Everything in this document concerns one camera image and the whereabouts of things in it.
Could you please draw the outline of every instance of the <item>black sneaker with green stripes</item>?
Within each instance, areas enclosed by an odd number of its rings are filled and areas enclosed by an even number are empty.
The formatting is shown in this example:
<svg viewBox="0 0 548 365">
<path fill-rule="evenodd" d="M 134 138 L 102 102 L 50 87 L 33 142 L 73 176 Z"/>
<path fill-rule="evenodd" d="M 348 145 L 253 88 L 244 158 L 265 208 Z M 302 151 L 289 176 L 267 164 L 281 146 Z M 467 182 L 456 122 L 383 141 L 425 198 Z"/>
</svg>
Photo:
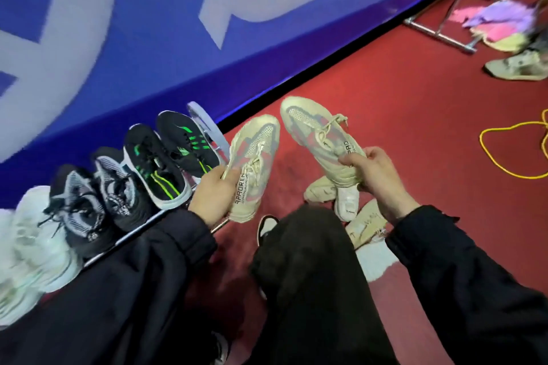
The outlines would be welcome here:
<svg viewBox="0 0 548 365">
<path fill-rule="evenodd" d="M 176 208 L 192 195 L 192 187 L 149 126 L 136 124 L 129 128 L 124 139 L 124 161 L 141 179 L 158 208 Z"/>
<path fill-rule="evenodd" d="M 219 155 L 211 147 L 209 138 L 190 117 L 166 110 L 158 114 L 156 128 L 169 157 L 197 182 L 219 165 Z"/>
</svg>

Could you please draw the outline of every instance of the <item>black sleeve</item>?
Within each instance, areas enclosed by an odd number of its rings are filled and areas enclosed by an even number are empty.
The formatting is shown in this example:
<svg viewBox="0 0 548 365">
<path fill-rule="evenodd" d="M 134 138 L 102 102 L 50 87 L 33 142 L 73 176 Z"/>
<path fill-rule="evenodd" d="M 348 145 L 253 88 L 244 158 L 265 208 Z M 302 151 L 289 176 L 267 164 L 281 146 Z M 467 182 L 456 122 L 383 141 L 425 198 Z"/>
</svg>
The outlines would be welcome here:
<svg viewBox="0 0 548 365">
<path fill-rule="evenodd" d="M 200 217 L 169 213 L 0 332 L 0 363 L 149 363 L 182 308 L 189 274 L 215 250 Z"/>
<path fill-rule="evenodd" d="M 451 217 L 415 209 L 387 245 L 456 365 L 548 363 L 546 297 L 519 285 Z"/>
</svg>

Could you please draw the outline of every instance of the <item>pink cloth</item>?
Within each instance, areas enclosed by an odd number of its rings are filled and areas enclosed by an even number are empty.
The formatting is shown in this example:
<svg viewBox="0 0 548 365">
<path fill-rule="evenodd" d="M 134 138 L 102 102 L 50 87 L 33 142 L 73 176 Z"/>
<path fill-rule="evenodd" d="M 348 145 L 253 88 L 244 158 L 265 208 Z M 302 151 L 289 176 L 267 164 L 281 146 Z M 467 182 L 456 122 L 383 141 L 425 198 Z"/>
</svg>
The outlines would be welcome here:
<svg viewBox="0 0 548 365">
<path fill-rule="evenodd" d="M 514 25 L 508 23 L 483 23 L 474 29 L 487 34 L 487 39 L 492 42 L 498 42 L 518 31 Z"/>
<path fill-rule="evenodd" d="M 453 11 L 451 16 L 449 16 L 449 20 L 451 22 L 464 23 L 468 19 L 476 16 L 483 9 L 485 9 L 484 6 L 474 6 L 474 7 L 465 7 L 464 9 L 456 9 Z"/>
</svg>

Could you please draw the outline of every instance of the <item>person's right hand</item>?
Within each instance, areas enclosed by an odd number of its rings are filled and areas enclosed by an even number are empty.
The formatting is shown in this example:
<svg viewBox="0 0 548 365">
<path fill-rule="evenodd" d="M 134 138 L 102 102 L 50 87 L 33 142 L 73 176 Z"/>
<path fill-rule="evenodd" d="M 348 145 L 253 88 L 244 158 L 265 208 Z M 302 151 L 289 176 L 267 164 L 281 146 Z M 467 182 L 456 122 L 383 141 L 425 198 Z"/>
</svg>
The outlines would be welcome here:
<svg viewBox="0 0 548 365">
<path fill-rule="evenodd" d="M 339 162 L 360 171 L 363 186 L 379 203 L 379 209 L 388 222 L 395 225 L 420 205 L 409 195 L 394 164 L 380 147 L 365 147 L 366 156 L 350 153 L 339 157 Z"/>
</svg>

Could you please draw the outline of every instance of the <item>hand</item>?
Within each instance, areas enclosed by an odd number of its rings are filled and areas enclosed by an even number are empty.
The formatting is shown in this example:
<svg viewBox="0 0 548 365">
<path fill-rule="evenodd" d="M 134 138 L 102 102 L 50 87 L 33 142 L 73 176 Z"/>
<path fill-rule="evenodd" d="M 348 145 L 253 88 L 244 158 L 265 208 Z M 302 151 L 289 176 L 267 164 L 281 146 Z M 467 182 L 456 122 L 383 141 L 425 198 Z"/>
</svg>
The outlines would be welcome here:
<svg viewBox="0 0 548 365">
<path fill-rule="evenodd" d="M 232 169 L 226 178 L 221 179 L 224 171 L 225 167 L 221 165 L 203 175 L 188 205 L 188 210 L 202 218 L 209 229 L 214 228 L 229 211 L 236 194 L 240 171 Z"/>
<path fill-rule="evenodd" d="M 379 209 L 388 222 L 395 225 L 420 205 L 409 195 L 394 164 L 380 147 L 365 147 L 366 156 L 350 153 L 339 157 L 339 162 L 360 171 L 363 186 L 379 203 Z"/>
</svg>

